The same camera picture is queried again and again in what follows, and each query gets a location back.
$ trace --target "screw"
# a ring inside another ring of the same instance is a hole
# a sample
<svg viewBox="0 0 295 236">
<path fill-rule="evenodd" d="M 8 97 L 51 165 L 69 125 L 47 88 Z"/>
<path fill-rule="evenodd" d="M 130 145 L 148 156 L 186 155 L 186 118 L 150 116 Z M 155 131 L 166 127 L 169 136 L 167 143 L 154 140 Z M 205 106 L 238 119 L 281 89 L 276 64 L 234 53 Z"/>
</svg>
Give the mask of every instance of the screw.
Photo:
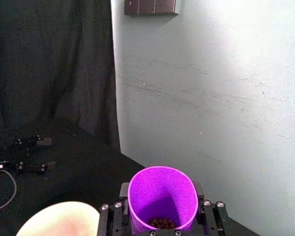
<svg viewBox="0 0 295 236">
<path fill-rule="evenodd" d="M 209 205 L 211 205 L 211 201 L 210 200 L 204 200 L 203 205 L 209 206 Z"/>
<path fill-rule="evenodd" d="M 180 230 L 176 230 L 176 231 L 175 231 L 175 235 L 176 235 L 176 236 L 181 236 L 181 235 L 182 235 L 182 232 L 181 232 Z"/>
<path fill-rule="evenodd" d="M 225 206 L 225 203 L 224 202 L 217 202 L 216 205 L 218 207 L 224 207 Z"/>
<path fill-rule="evenodd" d="M 121 206 L 122 206 L 121 203 L 116 203 L 116 204 L 115 204 L 115 207 L 116 207 L 116 208 L 119 208 L 119 207 L 121 207 Z"/>
<path fill-rule="evenodd" d="M 108 209 L 108 207 L 109 207 L 108 204 L 104 204 L 104 205 L 102 205 L 102 210 L 106 210 L 106 209 Z"/>
<path fill-rule="evenodd" d="M 156 236 L 156 235 L 157 235 L 157 233 L 155 230 L 152 230 L 149 232 L 149 236 Z"/>
</svg>

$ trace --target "purple cup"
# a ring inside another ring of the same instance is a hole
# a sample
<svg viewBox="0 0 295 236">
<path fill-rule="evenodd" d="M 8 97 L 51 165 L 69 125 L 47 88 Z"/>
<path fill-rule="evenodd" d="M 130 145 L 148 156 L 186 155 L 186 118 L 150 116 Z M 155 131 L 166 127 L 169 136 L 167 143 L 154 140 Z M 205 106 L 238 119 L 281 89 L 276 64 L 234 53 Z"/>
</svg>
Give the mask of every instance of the purple cup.
<svg viewBox="0 0 295 236">
<path fill-rule="evenodd" d="M 171 167 L 154 166 L 136 173 L 128 188 L 132 234 L 155 230 L 153 218 L 173 220 L 176 229 L 189 231 L 198 210 L 191 179 Z"/>
</svg>

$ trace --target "white wall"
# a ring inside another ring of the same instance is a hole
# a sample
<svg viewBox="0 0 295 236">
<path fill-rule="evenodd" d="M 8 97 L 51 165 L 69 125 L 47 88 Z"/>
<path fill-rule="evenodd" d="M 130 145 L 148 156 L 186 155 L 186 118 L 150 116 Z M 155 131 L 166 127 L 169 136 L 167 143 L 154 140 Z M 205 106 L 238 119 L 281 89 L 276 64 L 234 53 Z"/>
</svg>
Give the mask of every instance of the white wall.
<svg viewBox="0 0 295 236">
<path fill-rule="evenodd" d="M 199 180 L 264 236 L 295 236 L 295 0 L 112 0 L 122 152 Z"/>
</svg>

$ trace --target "black metal bracket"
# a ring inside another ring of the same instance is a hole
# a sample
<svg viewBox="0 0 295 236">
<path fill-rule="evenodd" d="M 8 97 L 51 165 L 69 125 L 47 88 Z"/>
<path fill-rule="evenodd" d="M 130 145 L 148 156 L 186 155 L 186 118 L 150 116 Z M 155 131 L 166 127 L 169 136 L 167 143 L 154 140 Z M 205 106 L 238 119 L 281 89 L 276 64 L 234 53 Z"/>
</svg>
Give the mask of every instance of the black metal bracket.
<svg viewBox="0 0 295 236">
<path fill-rule="evenodd" d="M 30 155 L 31 148 L 35 146 L 50 145 L 52 145 L 52 139 L 42 138 L 40 135 L 16 139 L 14 144 L 8 147 L 0 147 L 0 158 L 4 159 L 4 161 L 0 162 L 0 170 L 13 169 L 16 170 L 19 175 L 44 174 L 47 169 L 53 169 L 56 166 L 56 162 L 48 162 L 41 165 L 31 165 L 27 163 L 27 157 Z M 21 158 L 22 161 L 14 160 L 15 156 L 18 156 L 19 159 Z"/>
<path fill-rule="evenodd" d="M 224 202 L 212 203 L 204 199 L 200 183 L 194 182 L 199 208 L 191 231 L 152 230 L 135 236 L 233 236 L 232 226 Z M 128 206 L 129 183 L 123 183 L 119 201 L 113 205 L 104 204 L 100 209 L 97 236 L 134 236 Z"/>
</svg>

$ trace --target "black curtain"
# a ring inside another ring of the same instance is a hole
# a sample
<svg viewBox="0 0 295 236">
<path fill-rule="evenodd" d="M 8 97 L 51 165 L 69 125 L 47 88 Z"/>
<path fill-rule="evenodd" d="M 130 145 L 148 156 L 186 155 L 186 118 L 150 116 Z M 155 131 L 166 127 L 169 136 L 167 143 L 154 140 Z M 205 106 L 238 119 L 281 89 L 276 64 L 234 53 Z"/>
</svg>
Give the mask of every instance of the black curtain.
<svg viewBox="0 0 295 236">
<path fill-rule="evenodd" d="M 0 0 L 0 129 L 53 117 L 119 149 L 109 0 Z"/>
</svg>

